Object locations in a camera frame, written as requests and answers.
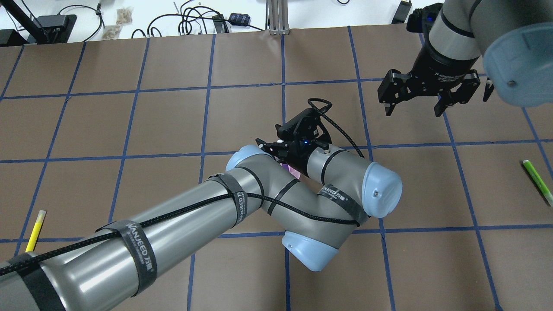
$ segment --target white floor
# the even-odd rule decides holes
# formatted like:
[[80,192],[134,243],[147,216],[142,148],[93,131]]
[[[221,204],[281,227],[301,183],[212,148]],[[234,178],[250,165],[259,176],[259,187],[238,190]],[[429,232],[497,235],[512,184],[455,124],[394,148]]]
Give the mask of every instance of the white floor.
[[[23,11],[26,9],[21,0],[15,0]],[[349,4],[341,5],[336,0],[289,0],[289,23],[291,28],[323,28],[355,25],[389,24],[398,7],[399,0],[350,0]],[[412,0],[414,8],[428,6],[443,0]],[[97,0],[26,0],[25,3],[36,16],[53,15],[64,6],[71,4],[84,4],[96,7]],[[173,2],[170,0],[101,0],[102,13],[106,25],[115,25],[117,19],[116,10],[124,7],[133,7],[133,23],[126,25],[121,30],[120,39],[130,38],[136,28],[146,29],[155,17],[162,14],[177,13],[178,7],[184,0]],[[265,0],[193,0],[188,6],[207,6],[221,12],[226,18],[231,13],[247,13],[252,18],[251,24],[264,28]],[[97,28],[99,20],[92,10],[84,8],[67,9],[64,13],[77,15],[77,23],[73,29],[69,42],[79,42],[87,38]],[[164,17],[158,19],[153,26],[160,29],[163,36],[178,35],[177,24],[179,17]],[[206,21],[208,32],[213,32],[213,23]],[[199,29],[194,23],[194,30]],[[0,29],[14,28],[6,10],[0,8]],[[232,27],[231,32],[252,31],[244,27]],[[21,35],[26,38],[27,31],[21,30]],[[91,40],[100,40],[102,30]]]

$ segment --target yellow marker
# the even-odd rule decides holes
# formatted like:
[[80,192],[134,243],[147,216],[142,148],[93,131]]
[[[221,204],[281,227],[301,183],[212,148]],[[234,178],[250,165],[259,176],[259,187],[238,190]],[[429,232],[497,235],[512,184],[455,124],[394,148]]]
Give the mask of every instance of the yellow marker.
[[46,216],[46,211],[40,210],[38,216],[36,217],[35,226],[33,227],[33,232],[29,238],[29,243],[27,244],[27,249],[25,252],[32,252],[36,246],[36,241],[38,240],[38,235],[40,234],[40,229],[42,229],[42,223],[44,222],[44,216]]

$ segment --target gray robotic arm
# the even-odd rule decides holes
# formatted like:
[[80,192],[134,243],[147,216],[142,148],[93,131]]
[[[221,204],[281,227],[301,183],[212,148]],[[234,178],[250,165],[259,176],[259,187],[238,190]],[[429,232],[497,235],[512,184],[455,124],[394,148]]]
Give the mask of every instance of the gray robotic arm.
[[[110,310],[259,208],[286,230],[282,243],[294,256],[322,270],[357,226],[395,208],[402,183],[332,145],[319,118],[307,109],[277,126],[283,140],[243,147],[225,173],[73,246],[0,262],[0,310]],[[279,162],[320,182],[321,191]]]
[[503,101],[528,107],[553,102],[553,1],[446,0],[409,17],[407,30],[425,42],[407,74],[391,69],[378,89],[386,115],[416,96],[440,96],[434,108],[472,97],[480,79],[472,65],[480,55]]

